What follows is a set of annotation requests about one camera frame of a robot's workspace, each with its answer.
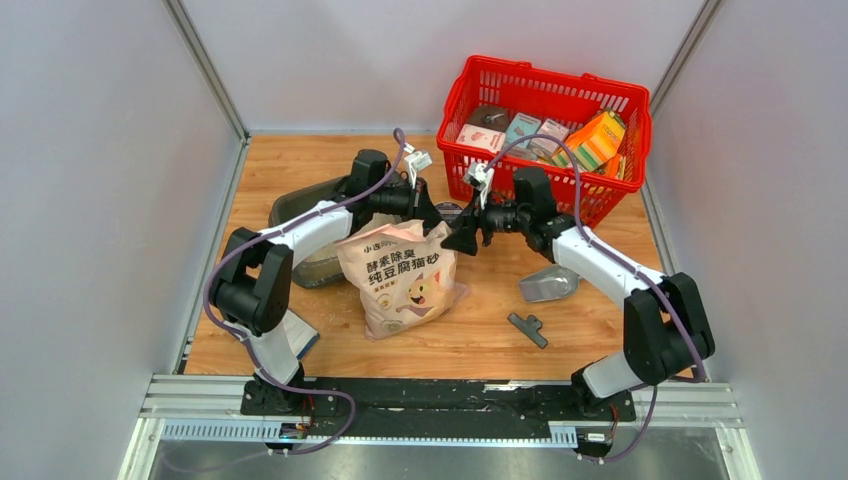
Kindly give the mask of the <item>black bag clip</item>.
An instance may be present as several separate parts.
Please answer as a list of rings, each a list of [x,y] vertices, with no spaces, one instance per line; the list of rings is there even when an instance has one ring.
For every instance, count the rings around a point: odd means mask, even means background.
[[[524,318],[516,313],[511,313],[507,319],[538,348],[545,349],[547,347],[548,340],[540,333],[543,323],[538,317],[535,315],[528,315]]]

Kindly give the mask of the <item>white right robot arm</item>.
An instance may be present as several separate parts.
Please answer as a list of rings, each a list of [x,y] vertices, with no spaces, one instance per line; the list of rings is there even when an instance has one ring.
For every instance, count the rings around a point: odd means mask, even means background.
[[[573,373],[570,404],[579,416],[598,417],[611,398],[641,385],[657,386],[692,366],[702,367],[715,341],[695,280],[668,275],[624,257],[574,215],[558,211],[550,180],[539,167],[513,174],[512,201],[498,203],[491,168],[474,163],[465,182],[472,199],[452,222],[445,248],[476,255],[496,233],[519,232],[528,247],[575,272],[623,312],[623,346]]]

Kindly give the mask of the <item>pink cat litter bag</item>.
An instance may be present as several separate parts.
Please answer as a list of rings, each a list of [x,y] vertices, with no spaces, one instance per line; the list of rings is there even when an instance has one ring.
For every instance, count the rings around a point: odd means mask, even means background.
[[[442,246],[451,234],[441,221],[388,224],[337,243],[345,278],[358,290],[365,336],[381,340],[446,314],[470,292],[455,279],[458,254]]]

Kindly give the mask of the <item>silver metal scoop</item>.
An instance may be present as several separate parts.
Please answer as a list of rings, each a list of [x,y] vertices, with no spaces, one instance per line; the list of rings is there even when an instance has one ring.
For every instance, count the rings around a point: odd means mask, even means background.
[[[528,303],[565,299],[575,294],[580,276],[571,269],[551,265],[518,281],[522,299]]]

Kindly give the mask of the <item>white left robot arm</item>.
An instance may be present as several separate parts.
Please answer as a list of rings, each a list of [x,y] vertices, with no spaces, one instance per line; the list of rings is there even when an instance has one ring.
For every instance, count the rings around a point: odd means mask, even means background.
[[[402,147],[390,160],[378,150],[359,151],[349,174],[331,182],[312,207],[260,232],[235,230],[206,280],[202,300],[207,317],[244,346],[256,376],[269,384],[267,401],[283,415],[299,411],[310,392],[282,325],[294,269],[376,214],[421,220],[427,227],[442,219],[426,181],[398,171],[409,152]]]

